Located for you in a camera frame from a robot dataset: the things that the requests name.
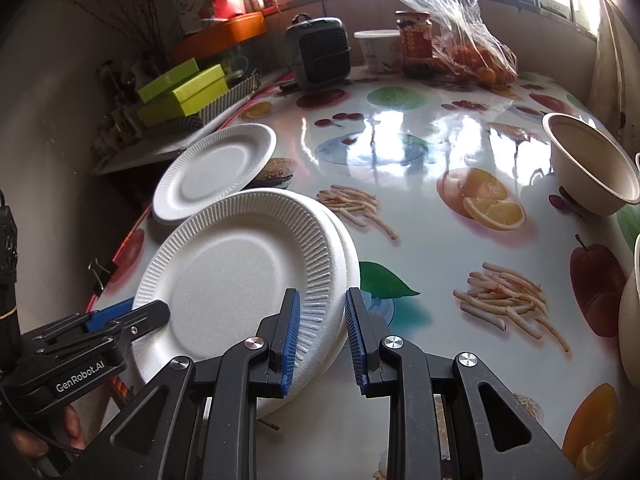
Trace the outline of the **white paper plate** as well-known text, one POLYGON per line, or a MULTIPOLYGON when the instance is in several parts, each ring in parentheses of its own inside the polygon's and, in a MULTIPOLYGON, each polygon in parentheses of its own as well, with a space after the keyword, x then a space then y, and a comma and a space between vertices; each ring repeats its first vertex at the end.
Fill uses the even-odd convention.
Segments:
POLYGON ((206 207, 157 249, 134 306, 162 300, 170 318, 132 347, 142 382, 175 356, 204 361, 255 335, 263 318, 279 312, 285 291, 303 284, 293 230, 268 214, 260 190, 274 188, 235 193, 206 207))
POLYGON ((272 218, 293 230, 303 256, 300 321, 295 370, 288 395, 260 400, 257 415, 265 417, 297 396, 333 364, 346 341, 345 294, 360 284, 358 255, 349 232, 328 208, 309 197, 281 190, 260 190, 272 218))
POLYGON ((277 146, 273 128, 245 124, 223 128, 185 150, 160 178, 152 209, 156 220, 180 223, 239 192, 269 162, 277 146))

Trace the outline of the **black binder clip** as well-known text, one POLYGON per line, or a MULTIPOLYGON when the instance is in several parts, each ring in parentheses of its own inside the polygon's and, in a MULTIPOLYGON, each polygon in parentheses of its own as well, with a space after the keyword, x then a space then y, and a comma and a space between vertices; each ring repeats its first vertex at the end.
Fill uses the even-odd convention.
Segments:
POLYGON ((97 297, 99 297, 103 294, 106 286, 112 280, 113 276, 118 270, 118 265, 114 263, 114 261, 109 261, 105 264, 102 264, 97 258, 94 258, 90 261, 88 270, 94 277, 94 282, 92 285, 93 293, 97 297))

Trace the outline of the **striped flat box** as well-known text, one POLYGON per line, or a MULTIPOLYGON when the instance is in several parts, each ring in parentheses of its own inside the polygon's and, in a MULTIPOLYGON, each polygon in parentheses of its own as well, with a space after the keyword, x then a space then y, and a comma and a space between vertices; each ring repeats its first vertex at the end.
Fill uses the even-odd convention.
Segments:
POLYGON ((254 70, 250 76, 242 79, 227 92, 216 99, 206 99, 205 103, 192 113, 182 112, 180 116, 156 122, 152 126, 144 125, 143 139, 156 139, 177 133, 190 133, 204 127, 225 112, 228 112, 245 98, 252 96, 260 87, 260 75, 254 70))

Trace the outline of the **lower green box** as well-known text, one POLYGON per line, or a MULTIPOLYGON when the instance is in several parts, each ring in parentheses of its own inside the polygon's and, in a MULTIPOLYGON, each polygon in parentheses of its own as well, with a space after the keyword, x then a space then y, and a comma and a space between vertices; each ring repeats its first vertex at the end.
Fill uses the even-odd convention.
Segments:
POLYGON ((137 114, 143 125, 150 128, 162 122, 198 114, 227 91, 226 74, 220 65, 215 65, 202 70, 164 96, 144 104, 137 114))

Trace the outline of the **green box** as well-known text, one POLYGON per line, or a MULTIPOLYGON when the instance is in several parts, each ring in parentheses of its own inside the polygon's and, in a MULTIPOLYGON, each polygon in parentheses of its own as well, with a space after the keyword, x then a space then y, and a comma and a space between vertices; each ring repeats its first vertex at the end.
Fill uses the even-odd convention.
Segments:
POLYGON ((198 114, 227 91, 226 74, 220 65, 215 65, 202 70, 164 96, 144 104, 137 114, 143 125, 150 128, 162 122, 198 114))
POLYGON ((190 58, 190 60, 173 67, 140 88, 138 95, 144 104, 148 104, 162 96, 166 96, 171 90, 175 90, 185 84, 199 72, 198 62, 194 58, 190 58))

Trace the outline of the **upper green box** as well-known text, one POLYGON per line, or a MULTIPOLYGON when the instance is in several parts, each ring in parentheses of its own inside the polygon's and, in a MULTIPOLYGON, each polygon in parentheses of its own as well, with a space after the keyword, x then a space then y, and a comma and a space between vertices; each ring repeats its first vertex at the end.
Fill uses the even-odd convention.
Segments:
POLYGON ((190 58, 190 60, 173 67, 140 88, 138 95, 144 104, 148 104, 162 96, 166 96, 171 90, 175 90, 185 84, 199 72, 198 62, 194 58, 190 58))

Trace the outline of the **orange box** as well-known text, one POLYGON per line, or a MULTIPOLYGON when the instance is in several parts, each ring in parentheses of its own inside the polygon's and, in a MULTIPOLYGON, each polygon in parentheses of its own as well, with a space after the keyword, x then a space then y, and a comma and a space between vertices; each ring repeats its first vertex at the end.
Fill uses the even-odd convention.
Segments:
POLYGON ((203 61, 224 52, 237 44, 265 35, 267 25, 262 12, 253 12, 213 24, 209 28, 189 36, 175 44, 170 51, 170 59, 176 64, 189 61, 203 61))

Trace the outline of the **white paper cup container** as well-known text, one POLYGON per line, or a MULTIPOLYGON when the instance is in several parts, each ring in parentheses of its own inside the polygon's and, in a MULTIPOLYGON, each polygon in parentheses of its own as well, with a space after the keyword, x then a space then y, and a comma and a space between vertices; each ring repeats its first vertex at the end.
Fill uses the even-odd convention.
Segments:
POLYGON ((397 29, 362 30, 355 32, 354 37, 368 70, 379 74, 402 70, 401 40, 397 29))

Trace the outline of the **grey small heater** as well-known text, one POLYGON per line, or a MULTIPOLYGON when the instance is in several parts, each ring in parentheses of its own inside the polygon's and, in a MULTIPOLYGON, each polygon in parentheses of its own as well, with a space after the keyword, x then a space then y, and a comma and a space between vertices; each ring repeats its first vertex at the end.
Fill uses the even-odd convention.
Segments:
POLYGON ((304 91, 337 84, 350 74, 350 47, 339 18, 297 14, 284 33, 285 57, 304 91))

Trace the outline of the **plastic bag of oranges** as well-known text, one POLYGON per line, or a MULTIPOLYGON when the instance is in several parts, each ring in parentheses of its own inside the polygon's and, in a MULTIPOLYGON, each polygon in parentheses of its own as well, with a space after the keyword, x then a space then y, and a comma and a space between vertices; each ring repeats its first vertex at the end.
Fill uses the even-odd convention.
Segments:
POLYGON ((405 11, 431 15, 432 73, 426 79, 474 82, 485 88, 514 84, 518 58, 488 30, 480 0, 397 1, 405 11))

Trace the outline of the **red label glass jar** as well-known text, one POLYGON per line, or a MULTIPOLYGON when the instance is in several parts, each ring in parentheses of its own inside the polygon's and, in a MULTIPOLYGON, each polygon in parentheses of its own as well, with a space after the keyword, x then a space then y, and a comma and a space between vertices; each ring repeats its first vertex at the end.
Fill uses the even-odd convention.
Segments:
POLYGON ((426 79, 432 73, 432 22, 426 12, 397 11, 402 71, 413 79, 426 79))

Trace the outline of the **patterned curtain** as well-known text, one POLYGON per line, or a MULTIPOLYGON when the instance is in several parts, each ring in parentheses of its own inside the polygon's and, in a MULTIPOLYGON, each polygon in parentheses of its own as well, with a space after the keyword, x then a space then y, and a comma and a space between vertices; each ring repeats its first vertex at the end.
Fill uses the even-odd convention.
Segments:
POLYGON ((588 108, 628 155, 639 151, 639 47, 608 0, 600 2, 588 108))

